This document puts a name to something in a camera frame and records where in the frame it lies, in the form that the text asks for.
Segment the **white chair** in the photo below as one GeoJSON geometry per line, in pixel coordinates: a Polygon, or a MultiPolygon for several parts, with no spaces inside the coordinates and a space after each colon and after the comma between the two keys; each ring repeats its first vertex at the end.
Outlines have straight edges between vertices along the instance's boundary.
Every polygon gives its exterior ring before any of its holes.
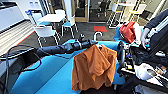
{"type": "Polygon", "coordinates": [[[63,36],[63,33],[64,33],[64,30],[63,28],[64,27],[68,27],[71,29],[71,34],[72,34],[72,37],[74,38],[74,35],[73,35],[73,31],[72,31],[72,26],[75,25],[76,27],[76,32],[78,32],[78,29],[77,29],[77,26],[76,26],[76,23],[75,23],[75,15],[73,17],[71,17],[71,19],[69,21],[66,21],[63,25],[62,25],[62,36],[63,36]]]}
{"type": "Polygon", "coordinates": [[[111,15],[110,15],[110,17],[109,17],[109,19],[108,19],[108,21],[107,21],[107,23],[110,22],[110,26],[113,24],[113,20],[114,20],[116,14],[117,14],[117,13],[122,13],[122,11],[118,11],[118,10],[117,10],[117,7],[118,7],[118,4],[113,3],[112,13],[111,13],[111,15]]]}
{"type": "Polygon", "coordinates": [[[65,15],[65,10],[57,9],[57,10],[55,10],[55,13],[58,14],[58,15],[64,16],[64,18],[61,20],[64,23],[64,21],[66,20],[66,18],[65,18],[65,16],[66,16],[65,15]]]}
{"type": "Polygon", "coordinates": [[[42,47],[42,44],[40,42],[40,38],[44,38],[44,41],[46,42],[45,40],[45,37],[54,37],[55,39],[55,42],[56,42],[56,45],[58,45],[58,41],[56,39],[56,37],[54,36],[56,32],[56,30],[52,30],[52,26],[37,26],[37,27],[34,27],[34,30],[35,32],[37,33],[38,35],[38,42],[40,44],[40,47],[42,47]]]}
{"type": "Polygon", "coordinates": [[[137,11],[130,10],[129,13],[133,14],[130,20],[132,20],[134,15],[137,14],[138,15],[137,22],[138,22],[139,15],[142,14],[142,12],[145,10],[146,6],[147,6],[146,4],[139,4],[137,11]]]}

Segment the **floor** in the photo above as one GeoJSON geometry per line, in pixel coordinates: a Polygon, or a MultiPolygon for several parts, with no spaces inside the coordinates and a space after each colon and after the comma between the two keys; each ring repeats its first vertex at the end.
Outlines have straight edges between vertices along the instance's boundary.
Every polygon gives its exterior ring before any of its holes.
{"type": "MultiPolygon", "coordinates": [[[[141,25],[145,25],[146,22],[143,21],[143,19],[140,19],[139,23],[141,25]]],[[[80,34],[83,34],[85,36],[84,39],[93,39],[94,35],[94,26],[105,26],[107,29],[107,32],[103,32],[103,36],[97,35],[97,40],[106,40],[106,41],[114,41],[114,34],[115,34],[115,28],[109,29],[106,23],[80,23],[77,22],[78,31],[75,31],[75,27],[73,27],[75,39],[78,39],[80,34]]],[[[61,33],[61,25],[57,26],[57,32],[61,33]]],[[[29,45],[33,47],[39,48],[39,43],[37,41],[37,34],[33,30],[33,25],[30,21],[23,21],[13,27],[11,27],[9,30],[6,30],[5,32],[0,34],[1,37],[1,48],[0,48],[0,54],[4,54],[7,52],[9,48],[12,46],[15,46],[17,44],[20,45],[29,45]]],[[[63,44],[67,40],[72,39],[70,29],[66,29],[64,32],[64,36],[59,41],[59,45],[63,44]]],[[[42,45],[45,46],[54,46],[56,43],[54,42],[54,38],[48,38],[46,39],[46,43],[42,41],[42,45]]],[[[117,91],[113,89],[113,86],[111,87],[105,87],[104,85],[99,89],[88,89],[86,91],[82,91],[81,94],[118,94],[117,91]]]]}

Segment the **door frame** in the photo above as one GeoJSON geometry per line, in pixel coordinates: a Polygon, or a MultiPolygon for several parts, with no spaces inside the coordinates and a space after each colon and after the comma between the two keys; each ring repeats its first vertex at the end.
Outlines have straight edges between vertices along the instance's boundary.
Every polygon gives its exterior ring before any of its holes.
{"type": "MultiPolygon", "coordinates": [[[[85,6],[85,17],[75,17],[76,22],[88,22],[88,7],[89,7],[88,0],[85,0],[85,5],[86,4],[87,4],[87,6],[85,6]]],[[[63,5],[63,9],[66,11],[64,0],[62,0],[62,5],[63,5]]],[[[72,7],[72,15],[75,15],[74,0],[71,0],[71,7],[72,7]]]]}

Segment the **table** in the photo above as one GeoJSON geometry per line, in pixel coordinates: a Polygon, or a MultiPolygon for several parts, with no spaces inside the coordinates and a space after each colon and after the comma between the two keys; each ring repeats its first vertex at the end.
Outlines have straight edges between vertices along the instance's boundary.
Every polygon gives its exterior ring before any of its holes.
{"type": "Polygon", "coordinates": [[[131,7],[131,6],[132,6],[132,7],[133,7],[133,6],[135,6],[135,4],[118,3],[118,5],[124,7],[123,10],[122,10],[122,13],[121,13],[121,15],[120,15],[120,18],[119,18],[119,22],[121,22],[121,19],[123,19],[123,15],[124,15],[126,6],[128,6],[128,7],[131,7]]]}
{"type": "Polygon", "coordinates": [[[65,18],[65,15],[47,14],[44,17],[40,18],[38,21],[42,21],[42,22],[60,22],[63,18],[65,18]]]}

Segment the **blue surface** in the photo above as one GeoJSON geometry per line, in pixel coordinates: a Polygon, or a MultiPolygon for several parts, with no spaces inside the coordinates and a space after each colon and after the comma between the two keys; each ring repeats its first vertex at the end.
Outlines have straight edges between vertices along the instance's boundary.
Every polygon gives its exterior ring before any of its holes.
{"type": "Polygon", "coordinates": [[[39,22],[37,25],[50,25],[50,22],[39,22]]]}
{"type": "Polygon", "coordinates": [[[64,27],[71,27],[71,23],[69,21],[67,21],[62,26],[64,26],[64,27]]]}
{"type": "MultiPolygon", "coordinates": [[[[114,41],[98,41],[106,47],[117,50],[118,42],[114,41]]],[[[10,94],[79,94],[80,91],[72,90],[72,68],[73,56],[83,50],[75,51],[72,54],[60,54],[64,59],[56,56],[46,56],[42,59],[42,65],[34,71],[22,73],[12,88],[10,94]]],[[[116,62],[116,71],[113,84],[124,84],[123,77],[119,77],[117,69],[119,67],[116,62]]]]}
{"type": "Polygon", "coordinates": [[[36,94],[79,94],[72,90],[73,58],[69,60],[36,94]]]}
{"type": "MultiPolygon", "coordinates": [[[[72,54],[65,54],[64,57],[71,57],[72,54]]],[[[11,90],[11,94],[34,94],[38,91],[52,76],[57,73],[68,59],[63,59],[56,56],[47,56],[42,59],[42,65],[34,70],[22,73],[17,79],[11,90]]],[[[34,64],[32,68],[39,65],[39,62],[34,64]]]]}

